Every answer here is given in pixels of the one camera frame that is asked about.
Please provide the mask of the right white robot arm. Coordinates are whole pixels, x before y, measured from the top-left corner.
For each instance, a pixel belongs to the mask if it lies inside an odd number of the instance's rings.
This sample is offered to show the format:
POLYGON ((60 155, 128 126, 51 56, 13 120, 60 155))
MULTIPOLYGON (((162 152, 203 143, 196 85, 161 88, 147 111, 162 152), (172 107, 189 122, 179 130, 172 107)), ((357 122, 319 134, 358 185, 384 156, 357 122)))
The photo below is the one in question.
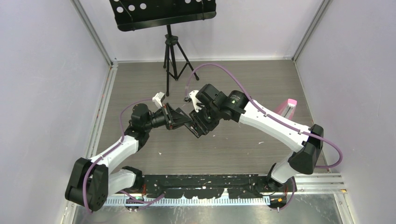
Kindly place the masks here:
POLYGON ((220 120, 233 120, 257 128, 285 144, 292 152, 281 162, 275 163, 267 175, 267 187, 279 191, 296 174, 311 175, 323 148, 323 142, 304 135, 303 132, 323 137, 319 125, 304 126, 265 109, 247 95, 234 90, 229 95, 217 90, 212 84, 204 85, 199 91, 187 94, 186 101, 193 103, 190 113, 198 136, 212 131, 220 120))

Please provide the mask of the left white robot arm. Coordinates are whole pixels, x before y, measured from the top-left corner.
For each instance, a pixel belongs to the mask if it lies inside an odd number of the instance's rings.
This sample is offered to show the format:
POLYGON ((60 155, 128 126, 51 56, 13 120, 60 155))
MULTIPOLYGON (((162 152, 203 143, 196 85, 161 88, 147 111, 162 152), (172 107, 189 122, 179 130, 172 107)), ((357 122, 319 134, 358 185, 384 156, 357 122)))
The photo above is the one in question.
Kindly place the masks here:
POLYGON ((130 166, 113 171, 129 156, 141 150, 149 139, 152 129, 166 127, 174 130, 191 118, 181 108, 173 109, 169 104, 151 112, 142 100, 130 105, 131 119, 128 127, 113 145, 91 158, 79 158, 74 163, 65 199, 84 206, 88 212, 98 211, 107 197, 128 189, 138 193, 143 189, 142 171, 130 166))

